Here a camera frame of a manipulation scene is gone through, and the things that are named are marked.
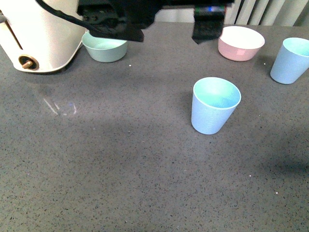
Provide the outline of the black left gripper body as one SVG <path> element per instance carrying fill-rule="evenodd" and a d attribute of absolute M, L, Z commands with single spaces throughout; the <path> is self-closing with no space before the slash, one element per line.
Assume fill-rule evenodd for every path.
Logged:
<path fill-rule="evenodd" d="M 95 37 L 143 42 L 143 29 L 168 0 L 80 0 L 77 13 Z"/>

